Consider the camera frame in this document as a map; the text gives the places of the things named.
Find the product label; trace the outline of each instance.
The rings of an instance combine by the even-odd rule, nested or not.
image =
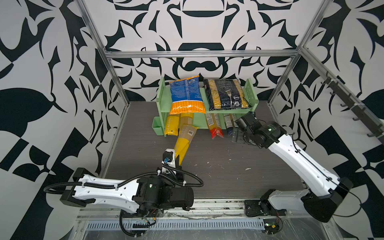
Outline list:
[[[170,83],[170,91],[172,93],[172,102],[186,100],[203,101],[199,90],[199,77],[189,80],[173,81]]]
[[[205,116],[207,117],[208,126],[212,126],[214,124],[214,120],[212,119],[212,115],[210,113],[206,113]]]
[[[216,121],[216,124],[219,128],[221,128],[221,125],[220,125],[220,120],[218,119],[218,114],[217,113],[214,113],[214,116],[215,116],[215,121]]]
[[[231,117],[229,116],[229,114],[224,116],[224,120],[225,120],[225,126],[227,128],[233,127]]]
[[[232,119],[233,119],[233,126],[234,126],[234,127],[239,127],[239,126],[237,126],[237,124],[236,124],[236,120],[237,120],[236,114],[231,114],[231,116],[232,116]]]

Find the patterned wallpaper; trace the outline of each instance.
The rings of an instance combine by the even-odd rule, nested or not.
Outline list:
[[[0,1],[2,239],[61,239],[79,209],[45,194],[98,175],[124,103],[72,0]]]
[[[379,118],[384,119],[384,3],[335,0],[308,44],[311,50]],[[336,217],[345,239],[384,237],[384,146],[301,58],[274,107],[280,124],[326,169],[352,180],[362,201],[352,217]],[[349,194],[336,211],[351,215],[360,202]]]
[[[86,0],[109,51],[295,49],[321,0]],[[160,76],[251,78],[267,100],[289,57],[115,59],[130,100],[152,101]]]

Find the plastic wrap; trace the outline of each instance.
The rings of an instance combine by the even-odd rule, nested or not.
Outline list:
[[[211,131],[212,139],[216,136],[224,137],[221,129],[220,120],[217,113],[206,113],[208,128]]]
[[[209,110],[249,108],[237,79],[204,79]]]
[[[189,145],[197,132],[197,127],[192,125],[183,125],[180,129],[179,137],[177,138],[175,145],[175,157],[179,156],[179,165],[183,162],[185,154],[189,148]]]
[[[172,106],[170,114],[205,113],[199,89],[199,76],[170,82]]]
[[[169,115],[167,117],[164,134],[177,136],[179,134],[179,120],[180,114]]]

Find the gray work surface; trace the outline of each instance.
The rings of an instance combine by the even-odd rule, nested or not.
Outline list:
[[[255,112],[257,118],[273,121],[266,102]],[[161,166],[163,152],[174,148],[177,136],[157,136],[151,128],[155,116],[156,103],[131,103],[106,178],[128,179]],[[195,198],[261,197],[268,189],[303,189],[299,176],[274,153],[233,143],[223,133],[224,138],[212,139],[208,129],[197,130],[181,164],[204,181],[203,187],[194,188]],[[190,177],[186,181],[196,182]]]

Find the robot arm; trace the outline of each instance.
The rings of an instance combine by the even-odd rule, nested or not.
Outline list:
[[[187,184],[184,180],[186,172],[177,161],[174,150],[167,149],[163,154],[161,169],[129,180],[102,179],[84,168],[78,168],[73,174],[74,182],[49,185],[44,191],[61,194],[60,201],[68,206],[107,204],[124,210],[131,217],[144,217],[148,216],[150,210],[175,207],[189,211],[194,201],[191,187],[202,187],[204,183],[194,174],[190,174],[200,183]],[[68,185],[72,186],[70,190],[52,190]]]
[[[269,149],[284,160],[308,185],[304,191],[281,192],[270,189],[261,197],[261,212],[291,209],[307,211],[312,217],[328,222],[353,187],[347,178],[339,179],[303,151],[276,122],[262,125],[252,113],[237,120],[243,141]]]
[[[289,135],[283,134],[278,140],[278,143],[274,142],[268,149],[284,160],[304,180],[314,195],[329,195],[329,190],[338,186],[338,177],[318,164]]]

